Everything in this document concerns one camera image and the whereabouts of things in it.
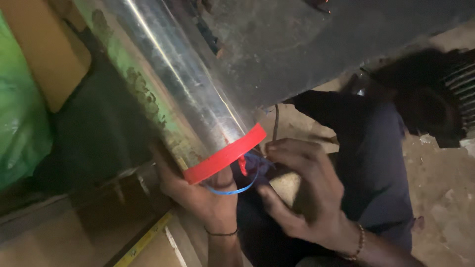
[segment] hand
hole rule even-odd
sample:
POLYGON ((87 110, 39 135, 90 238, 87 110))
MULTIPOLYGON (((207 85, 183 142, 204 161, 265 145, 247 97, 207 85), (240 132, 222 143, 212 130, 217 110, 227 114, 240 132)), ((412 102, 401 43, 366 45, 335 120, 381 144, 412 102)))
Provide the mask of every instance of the hand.
MULTIPOLYGON (((163 145, 156 144, 151 151, 160 178, 160 189, 164 194, 198 217, 209 232, 227 234, 236 230, 237 195, 216 195, 199 184, 188 184, 163 145)), ((236 190, 229 166, 208 180, 214 188, 236 190)))
POLYGON ((266 145, 267 158, 287 165, 301 177, 313 207, 310 216, 289 210, 269 186, 257 189, 268 213, 294 238, 319 244, 327 249, 352 255, 358 248, 359 230, 340 209, 343 185, 330 159, 317 143, 281 139, 266 145))

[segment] black wrist band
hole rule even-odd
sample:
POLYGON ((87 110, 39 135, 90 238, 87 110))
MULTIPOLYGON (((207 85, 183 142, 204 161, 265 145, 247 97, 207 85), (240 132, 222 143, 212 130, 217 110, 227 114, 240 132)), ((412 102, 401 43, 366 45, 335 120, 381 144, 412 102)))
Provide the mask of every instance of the black wrist band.
POLYGON ((210 233, 206 227, 203 227, 205 229, 205 231, 210 235, 210 236, 215 236, 215 237, 230 237, 230 236, 234 236, 235 234, 238 233, 238 229, 236 228, 236 231, 230 233, 230 234, 213 234, 213 233, 210 233))

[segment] wrist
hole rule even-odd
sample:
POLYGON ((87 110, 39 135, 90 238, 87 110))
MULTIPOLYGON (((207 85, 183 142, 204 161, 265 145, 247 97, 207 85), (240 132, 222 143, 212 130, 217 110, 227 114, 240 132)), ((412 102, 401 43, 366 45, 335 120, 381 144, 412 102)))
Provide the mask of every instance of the wrist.
POLYGON ((214 219, 205 222, 205 229, 213 234, 229 234, 236 231, 238 224, 236 218, 229 219, 214 219))
POLYGON ((360 228, 355 222, 347 219, 343 212, 339 224, 338 242, 333 250, 345 255, 354 255, 359 246, 360 228))

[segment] wire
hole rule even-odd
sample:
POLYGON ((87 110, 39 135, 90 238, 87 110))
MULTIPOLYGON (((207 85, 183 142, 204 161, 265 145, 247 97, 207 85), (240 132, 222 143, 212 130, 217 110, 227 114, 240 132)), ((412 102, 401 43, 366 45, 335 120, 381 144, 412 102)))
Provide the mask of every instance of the wire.
POLYGON ((277 129, 279 128, 279 106, 275 105, 275 124, 274 124, 274 133, 272 134, 272 141, 277 140, 277 129))

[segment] beaded bracelet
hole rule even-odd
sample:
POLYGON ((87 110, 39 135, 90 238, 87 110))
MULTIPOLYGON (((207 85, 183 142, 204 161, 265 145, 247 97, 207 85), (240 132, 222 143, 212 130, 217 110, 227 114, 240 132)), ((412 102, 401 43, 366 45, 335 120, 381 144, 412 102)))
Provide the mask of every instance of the beaded bracelet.
POLYGON ((356 223, 358 225, 358 227, 360 228, 360 241, 358 243, 358 250, 356 251, 356 253, 353 255, 353 256, 350 256, 350 257, 343 257, 344 259, 346 260, 349 260, 349 261, 356 261, 358 259, 358 255, 360 254, 360 252, 363 250, 364 248, 364 243, 366 241, 366 238, 365 238, 365 232, 364 232, 364 228, 363 226, 361 226, 361 224, 359 223, 356 223))

